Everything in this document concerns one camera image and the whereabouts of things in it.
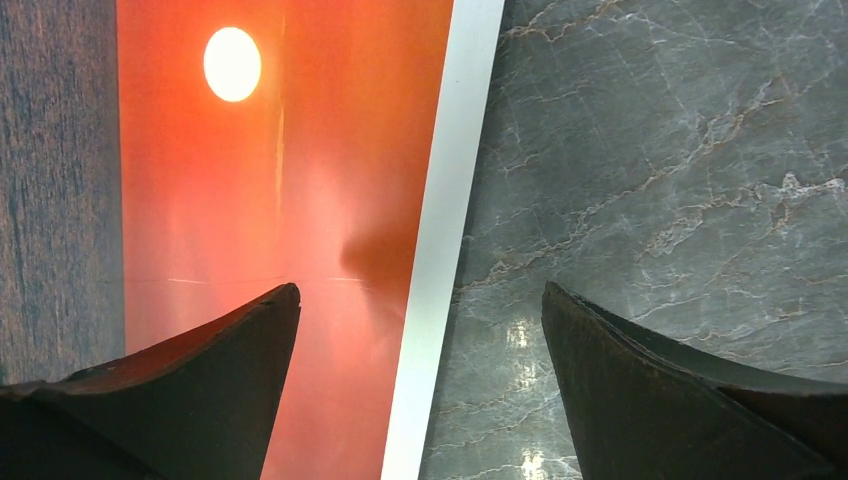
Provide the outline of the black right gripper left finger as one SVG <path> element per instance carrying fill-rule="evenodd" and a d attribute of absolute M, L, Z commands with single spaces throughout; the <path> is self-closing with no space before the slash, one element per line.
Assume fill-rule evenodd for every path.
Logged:
<path fill-rule="evenodd" d="M 257 479 L 300 317 L 296 285 L 125 357 L 1 390 L 5 479 Z"/>

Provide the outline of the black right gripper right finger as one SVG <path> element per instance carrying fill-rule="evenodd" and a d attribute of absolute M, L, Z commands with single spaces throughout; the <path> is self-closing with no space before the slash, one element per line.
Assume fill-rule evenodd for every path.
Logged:
<path fill-rule="evenodd" d="M 587 479 L 843 479 L 847 387 L 726 360 L 555 283 L 541 323 Z"/>

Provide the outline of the red sunset photo print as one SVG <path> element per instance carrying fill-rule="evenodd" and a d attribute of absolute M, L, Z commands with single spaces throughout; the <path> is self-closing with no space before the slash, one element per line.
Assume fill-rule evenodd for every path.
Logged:
<path fill-rule="evenodd" d="M 415 479 L 501 1 L 5 1 L 1 379 L 283 283 L 263 479 Z"/>

